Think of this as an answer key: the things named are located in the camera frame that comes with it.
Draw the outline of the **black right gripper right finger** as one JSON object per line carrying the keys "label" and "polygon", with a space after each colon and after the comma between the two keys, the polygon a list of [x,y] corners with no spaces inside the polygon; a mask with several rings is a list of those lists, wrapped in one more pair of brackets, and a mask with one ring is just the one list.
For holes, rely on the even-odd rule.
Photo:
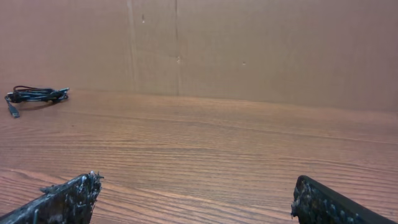
{"label": "black right gripper right finger", "polygon": [[291,216],[300,224],[395,224],[306,175],[295,184]]}

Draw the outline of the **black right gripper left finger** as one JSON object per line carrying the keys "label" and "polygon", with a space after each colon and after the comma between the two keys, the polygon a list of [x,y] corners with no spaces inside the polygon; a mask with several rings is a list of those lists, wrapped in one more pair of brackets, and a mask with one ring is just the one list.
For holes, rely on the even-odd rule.
{"label": "black right gripper left finger", "polygon": [[1,216],[1,224],[89,224],[103,178],[90,172],[41,188],[43,195]]}

